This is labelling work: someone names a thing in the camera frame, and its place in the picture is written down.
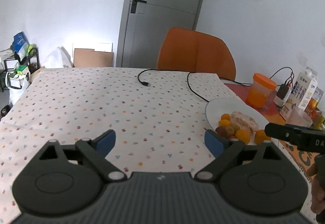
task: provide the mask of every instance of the orange placemat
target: orange placemat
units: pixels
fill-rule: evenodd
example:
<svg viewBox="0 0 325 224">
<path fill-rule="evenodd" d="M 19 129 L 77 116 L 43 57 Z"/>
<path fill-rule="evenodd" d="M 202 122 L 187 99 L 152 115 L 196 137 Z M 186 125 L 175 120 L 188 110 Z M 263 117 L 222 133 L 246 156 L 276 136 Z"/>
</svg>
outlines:
<svg viewBox="0 0 325 224">
<path fill-rule="evenodd" d="M 249 92 L 249 87 L 242 86 L 239 84 L 225 84 L 228 86 L 237 96 L 239 96 L 247 105 L 253 107 L 252 105 L 248 104 L 246 102 L 246 98 Z M 272 93 L 269 96 L 268 101 L 265 103 L 264 107 L 262 109 L 256 109 L 258 112 L 260 112 L 269 122 L 277 123 L 280 125 L 285 124 L 285 120 L 282 118 L 282 116 L 279 114 L 279 111 L 273 102 L 273 99 L 276 95 L 276 92 Z M 318 153 L 311 153 L 306 151 L 299 151 L 297 150 L 296 146 L 287 144 L 284 141 L 279 141 L 283 147 L 288 151 L 288 153 L 292 156 L 292 158 L 295 160 L 297 165 L 303 170 L 304 175 L 306 175 L 307 169 L 314 163 L 315 156 L 318 155 Z"/>
</svg>

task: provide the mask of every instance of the floral patterned tablecloth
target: floral patterned tablecloth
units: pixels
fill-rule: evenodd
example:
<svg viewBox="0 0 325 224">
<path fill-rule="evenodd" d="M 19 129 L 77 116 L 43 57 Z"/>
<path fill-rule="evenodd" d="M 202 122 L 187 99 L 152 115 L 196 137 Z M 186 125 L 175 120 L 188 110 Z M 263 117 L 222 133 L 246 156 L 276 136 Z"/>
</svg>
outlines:
<svg viewBox="0 0 325 224">
<path fill-rule="evenodd" d="M 72 68 L 39 73 L 0 122 L 0 224 L 19 215 L 11 185 L 50 139 L 73 144 L 113 129 L 116 145 L 106 159 L 128 176 L 132 171 L 195 174 L 214 159 L 204 145 L 206 102 L 189 90 L 187 73 L 145 72 L 141 79 L 151 83 L 146 87 L 137 80 L 140 71 Z M 207 100 L 240 100 L 216 74 L 191 74 L 189 83 Z"/>
</svg>

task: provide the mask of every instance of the clear glass cup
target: clear glass cup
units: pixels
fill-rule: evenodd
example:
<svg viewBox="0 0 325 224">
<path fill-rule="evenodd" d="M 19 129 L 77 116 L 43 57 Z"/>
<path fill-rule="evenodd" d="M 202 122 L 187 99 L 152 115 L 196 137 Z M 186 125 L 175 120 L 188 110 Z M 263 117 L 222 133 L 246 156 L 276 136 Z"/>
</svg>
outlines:
<svg viewBox="0 0 325 224">
<path fill-rule="evenodd" d="M 307 128 L 309 128 L 312 123 L 313 123 L 313 121 L 311 120 L 310 116 L 308 116 L 308 114 L 305 111 L 303 111 L 302 109 L 300 109 L 298 107 L 295 107 L 292 110 L 292 112 L 286 122 L 286 124 L 307 127 Z"/>
</svg>

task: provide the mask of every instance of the blue package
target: blue package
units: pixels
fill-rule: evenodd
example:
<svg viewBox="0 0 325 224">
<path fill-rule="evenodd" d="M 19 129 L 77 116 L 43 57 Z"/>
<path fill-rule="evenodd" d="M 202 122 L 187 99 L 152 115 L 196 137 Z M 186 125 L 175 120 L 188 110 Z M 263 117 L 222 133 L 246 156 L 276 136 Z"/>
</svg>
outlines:
<svg viewBox="0 0 325 224">
<path fill-rule="evenodd" d="M 20 61 L 25 58 L 29 42 L 23 32 L 20 32 L 14 36 L 14 42 L 12 43 L 12 50 L 16 53 Z"/>
</svg>

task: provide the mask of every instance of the orange chair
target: orange chair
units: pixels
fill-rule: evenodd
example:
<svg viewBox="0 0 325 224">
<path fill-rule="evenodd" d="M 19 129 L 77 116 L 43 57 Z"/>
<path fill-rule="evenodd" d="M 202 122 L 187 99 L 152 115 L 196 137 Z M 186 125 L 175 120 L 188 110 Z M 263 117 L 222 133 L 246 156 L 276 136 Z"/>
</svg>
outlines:
<svg viewBox="0 0 325 224">
<path fill-rule="evenodd" d="M 235 80 L 236 66 L 219 38 L 182 28 L 171 28 L 159 52 L 157 69 L 216 73 Z"/>
</svg>

